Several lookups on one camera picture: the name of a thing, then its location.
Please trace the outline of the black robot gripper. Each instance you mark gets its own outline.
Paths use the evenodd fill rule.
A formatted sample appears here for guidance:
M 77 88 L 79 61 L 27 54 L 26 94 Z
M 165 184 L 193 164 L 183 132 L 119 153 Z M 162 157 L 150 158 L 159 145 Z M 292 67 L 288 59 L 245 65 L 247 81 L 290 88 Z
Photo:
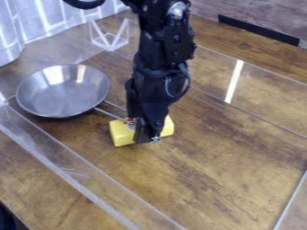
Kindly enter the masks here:
M 134 141 L 138 144 L 158 143 L 170 106 L 181 100 L 191 86 L 190 75 L 171 71 L 153 77 L 134 71 L 125 84 L 126 107 L 130 119 L 137 119 Z

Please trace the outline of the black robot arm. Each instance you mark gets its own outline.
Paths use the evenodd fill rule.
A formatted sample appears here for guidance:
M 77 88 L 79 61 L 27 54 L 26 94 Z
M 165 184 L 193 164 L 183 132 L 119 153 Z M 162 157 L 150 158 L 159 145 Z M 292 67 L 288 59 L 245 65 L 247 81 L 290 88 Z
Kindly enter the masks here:
M 138 15 L 139 45 L 134 73 L 125 84 L 129 118 L 137 121 L 134 141 L 161 140 L 170 106 L 187 94 L 195 57 L 190 0 L 121 0 Z

